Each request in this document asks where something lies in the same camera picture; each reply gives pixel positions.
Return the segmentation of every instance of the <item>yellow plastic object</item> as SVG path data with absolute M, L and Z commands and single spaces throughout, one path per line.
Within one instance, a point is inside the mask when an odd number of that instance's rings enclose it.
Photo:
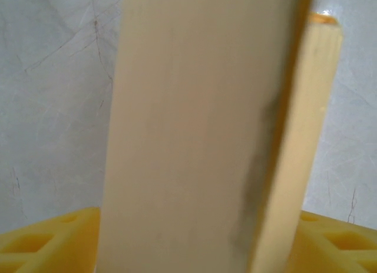
M 86 208 L 0 235 L 0 273 L 92 273 L 100 209 Z
M 377 273 L 377 231 L 303 211 L 286 273 Z

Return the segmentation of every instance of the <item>yellow plastic base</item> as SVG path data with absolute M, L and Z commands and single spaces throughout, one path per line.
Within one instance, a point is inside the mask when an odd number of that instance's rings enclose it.
M 287 273 L 377 273 L 377 231 L 303 211 Z
M 92 273 L 99 208 L 86 208 L 0 235 L 0 273 Z

